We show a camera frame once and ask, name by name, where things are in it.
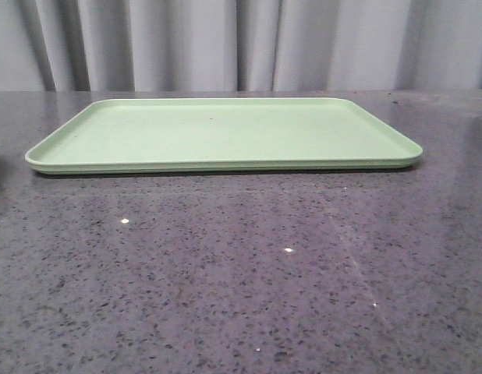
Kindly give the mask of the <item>light green plastic tray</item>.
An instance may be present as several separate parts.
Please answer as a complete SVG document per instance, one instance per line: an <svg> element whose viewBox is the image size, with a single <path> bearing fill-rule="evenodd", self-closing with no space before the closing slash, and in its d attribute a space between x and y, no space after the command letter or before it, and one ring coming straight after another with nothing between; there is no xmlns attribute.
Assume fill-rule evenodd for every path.
<svg viewBox="0 0 482 374"><path fill-rule="evenodd" d="M26 152L50 175L405 168L422 147L332 97L107 99Z"/></svg>

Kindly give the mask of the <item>grey pleated curtain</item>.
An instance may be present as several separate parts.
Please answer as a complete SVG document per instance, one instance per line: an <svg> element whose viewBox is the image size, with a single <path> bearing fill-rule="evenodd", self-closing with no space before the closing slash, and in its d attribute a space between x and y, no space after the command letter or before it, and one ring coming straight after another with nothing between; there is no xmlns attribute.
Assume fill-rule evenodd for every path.
<svg viewBox="0 0 482 374"><path fill-rule="evenodd" d="M0 91L482 88L482 1L0 1Z"/></svg>

